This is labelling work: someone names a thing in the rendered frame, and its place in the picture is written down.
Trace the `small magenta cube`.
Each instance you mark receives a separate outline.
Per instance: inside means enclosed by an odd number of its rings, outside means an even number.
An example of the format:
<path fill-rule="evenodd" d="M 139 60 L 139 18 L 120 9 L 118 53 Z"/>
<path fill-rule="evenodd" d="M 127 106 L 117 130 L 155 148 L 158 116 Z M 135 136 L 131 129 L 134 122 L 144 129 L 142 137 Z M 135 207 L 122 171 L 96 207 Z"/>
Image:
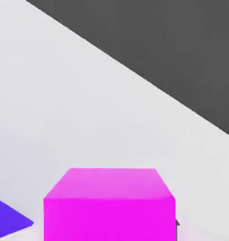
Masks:
<path fill-rule="evenodd" d="M 175 198 L 155 169 L 71 168 L 43 208 L 44 241 L 177 241 Z"/>

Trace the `large purple box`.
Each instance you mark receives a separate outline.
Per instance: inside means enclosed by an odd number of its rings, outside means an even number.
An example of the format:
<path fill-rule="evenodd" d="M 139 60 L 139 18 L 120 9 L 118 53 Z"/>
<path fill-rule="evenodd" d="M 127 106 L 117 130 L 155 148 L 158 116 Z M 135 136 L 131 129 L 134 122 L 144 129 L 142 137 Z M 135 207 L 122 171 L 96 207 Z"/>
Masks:
<path fill-rule="evenodd" d="M 33 224 L 32 220 L 0 201 L 0 238 L 30 227 Z"/>

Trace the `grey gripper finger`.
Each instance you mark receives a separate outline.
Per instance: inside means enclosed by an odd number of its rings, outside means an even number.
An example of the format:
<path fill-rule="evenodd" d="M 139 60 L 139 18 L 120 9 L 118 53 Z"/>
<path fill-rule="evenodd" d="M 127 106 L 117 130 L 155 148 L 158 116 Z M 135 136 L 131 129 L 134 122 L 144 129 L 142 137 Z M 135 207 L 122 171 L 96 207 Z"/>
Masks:
<path fill-rule="evenodd" d="M 175 241 L 184 240 L 184 226 L 176 219 Z"/>

